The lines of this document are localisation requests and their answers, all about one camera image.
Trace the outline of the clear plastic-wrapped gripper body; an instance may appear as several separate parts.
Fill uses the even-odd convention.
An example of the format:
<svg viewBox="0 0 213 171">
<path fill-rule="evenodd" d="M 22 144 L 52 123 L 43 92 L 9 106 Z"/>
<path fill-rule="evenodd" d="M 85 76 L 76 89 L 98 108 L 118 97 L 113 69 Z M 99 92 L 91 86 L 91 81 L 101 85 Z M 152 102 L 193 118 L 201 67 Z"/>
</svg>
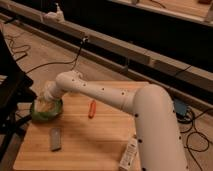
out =
<svg viewBox="0 0 213 171">
<path fill-rule="evenodd" d="M 51 105 L 54 102 L 59 100 L 57 97 L 57 87 L 56 84 L 51 82 L 46 82 L 43 90 L 37 98 L 37 102 L 39 105 Z"/>
</svg>

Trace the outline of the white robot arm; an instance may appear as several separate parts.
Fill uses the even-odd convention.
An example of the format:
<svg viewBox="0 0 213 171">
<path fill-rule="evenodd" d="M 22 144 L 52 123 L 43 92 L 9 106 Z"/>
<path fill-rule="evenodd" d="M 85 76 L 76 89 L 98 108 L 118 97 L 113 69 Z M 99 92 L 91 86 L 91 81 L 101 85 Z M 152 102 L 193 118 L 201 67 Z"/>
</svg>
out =
<svg viewBox="0 0 213 171">
<path fill-rule="evenodd" d="M 62 72 L 47 83 L 35 103 L 35 111 L 55 115 L 57 102 L 67 92 L 78 92 L 134 117 L 141 171 L 188 171 L 173 101 L 159 85 L 135 90 L 87 82 L 77 71 Z"/>
</svg>

